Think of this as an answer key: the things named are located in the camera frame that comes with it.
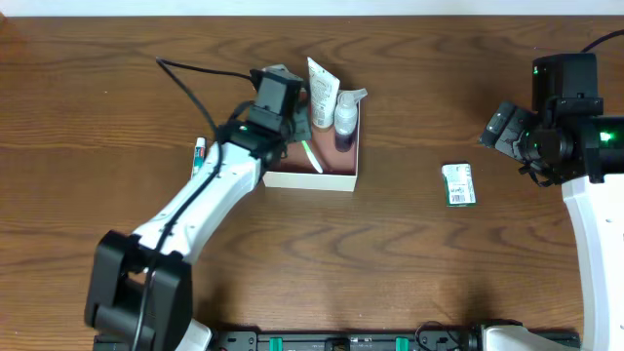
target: white wall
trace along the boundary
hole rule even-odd
[[[624,0],[0,0],[12,16],[624,15]]]

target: wooden table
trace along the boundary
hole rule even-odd
[[[0,349],[89,350],[94,248],[188,180],[208,126],[155,56],[245,72],[306,57],[369,90],[354,193],[264,188],[194,268],[196,318],[263,330],[415,329],[512,318],[582,332],[558,187],[477,143],[504,99],[530,106],[531,61],[622,18],[9,19],[0,28]],[[596,50],[623,113],[624,40]],[[179,72],[222,122],[245,82]],[[441,166],[469,162],[479,205],[447,208]]]

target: open cardboard box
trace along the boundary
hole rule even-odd
[[[323,168],[319,174],[308,160],[300,142],[288,146],[288,157],[264,175],[264,185],[293,189],[353,191],[358,178],[358,154],[360,149],[360,126],[362,125],[362,102],[358,102],[358,127],[351,149],[340,152],[335,149],[333,126],[322,132],[312,126],[312,139],[308,145]]]

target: clear plastic bottle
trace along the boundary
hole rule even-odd
[[[338,96],[338,104],[333,112],[335,125],[335,149],[347,152],[355,140],[358,126],[358,101],[368,94],[366,89],[353,92],[342,92]]]

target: toothbrush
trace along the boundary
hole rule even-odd
[[[316,172],[321,174],[323,172],[323,168],[321,167],[321,164],[316,159],[316,157],[314,157],[314,153],[312,153],[310,146],[308,146],[308,143],[305,142],[305,140],[301,143],[303,144],[303,148],[305,149],[305,154],[308,155],[308,160],[310,160],[310,163],[312,164],[312,166],[314,166]]]

